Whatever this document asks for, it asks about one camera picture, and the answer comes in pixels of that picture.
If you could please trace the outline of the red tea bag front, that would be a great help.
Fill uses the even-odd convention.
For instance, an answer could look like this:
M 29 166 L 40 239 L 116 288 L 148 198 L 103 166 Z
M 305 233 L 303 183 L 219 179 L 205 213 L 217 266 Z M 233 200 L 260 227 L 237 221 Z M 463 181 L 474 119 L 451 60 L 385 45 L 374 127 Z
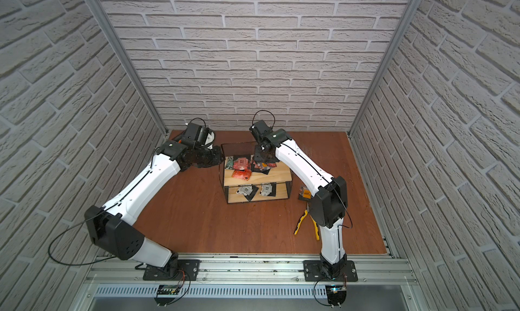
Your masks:
M 241 181 L 249 181 L 251 175 L 251 170 L 234 170 L 232 173 L 232 178 L 239 179 Z

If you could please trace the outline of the red tea bag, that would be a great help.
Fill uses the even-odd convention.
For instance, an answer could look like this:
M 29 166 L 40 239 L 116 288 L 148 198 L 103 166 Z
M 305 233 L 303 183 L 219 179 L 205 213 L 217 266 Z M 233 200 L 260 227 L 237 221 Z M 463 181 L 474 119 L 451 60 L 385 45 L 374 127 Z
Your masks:
M 251 168 L 251 163 L 249 158 L 245 157 L 239 157 L 233 159 L 233 165 L 234 170 L 249 170 Z
M 251 170 L 234 170 L 232 173 L 232 178 L 239 179 L 241 181 L 249 181 L 251 175 Z

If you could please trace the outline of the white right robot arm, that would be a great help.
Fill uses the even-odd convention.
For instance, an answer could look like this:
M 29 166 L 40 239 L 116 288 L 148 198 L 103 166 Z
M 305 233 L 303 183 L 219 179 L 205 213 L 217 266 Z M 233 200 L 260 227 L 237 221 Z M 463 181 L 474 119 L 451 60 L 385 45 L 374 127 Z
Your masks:
M 249 130 L 262 152 L 288 166 L 310 190 L 309 212 L 321 234 L 322 264 L 331 269 L 341 267 L 347 260 L 341 230 L 348 206 L 345 179 L 325 172 L 285 130 L 274 131 L 260 123 Z

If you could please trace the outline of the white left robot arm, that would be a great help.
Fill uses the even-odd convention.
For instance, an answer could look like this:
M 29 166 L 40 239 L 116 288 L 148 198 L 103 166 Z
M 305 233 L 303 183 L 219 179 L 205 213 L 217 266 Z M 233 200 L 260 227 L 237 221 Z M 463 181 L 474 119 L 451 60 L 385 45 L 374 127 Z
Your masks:
M 217 166 L 223 159 L 219 146 L 206 144 L 192 148 L 172 140 L 163 143 L 145 169 L 119 194 L 100 208 L 92 205 L 87 209 L 85 224 L 92 243 L 120 260 L 165 267 L 172 260 L 173 252 L 147 239 L 134 228 L 134 223 L 171 178 L 191 166 Z

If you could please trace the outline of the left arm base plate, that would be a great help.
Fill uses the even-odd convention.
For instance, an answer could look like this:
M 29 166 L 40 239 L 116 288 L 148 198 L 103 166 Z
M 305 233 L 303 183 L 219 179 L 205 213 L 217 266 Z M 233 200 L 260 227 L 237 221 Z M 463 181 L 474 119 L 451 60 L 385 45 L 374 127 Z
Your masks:
M 173 258 L 164 267 L 147 265 L 144 269 L 144 281 L 196 281 L 200 260 Z

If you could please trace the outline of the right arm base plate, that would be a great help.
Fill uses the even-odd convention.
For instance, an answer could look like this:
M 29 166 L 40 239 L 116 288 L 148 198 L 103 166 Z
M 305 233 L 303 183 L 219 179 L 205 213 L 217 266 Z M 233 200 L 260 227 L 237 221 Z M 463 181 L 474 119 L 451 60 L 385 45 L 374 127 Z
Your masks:
M 341 260 L 336 264 L 328 264 L 321 260 L 304 260 L 303 274 L 307 282 L 358 282 L 356 266 L 351 260 Z

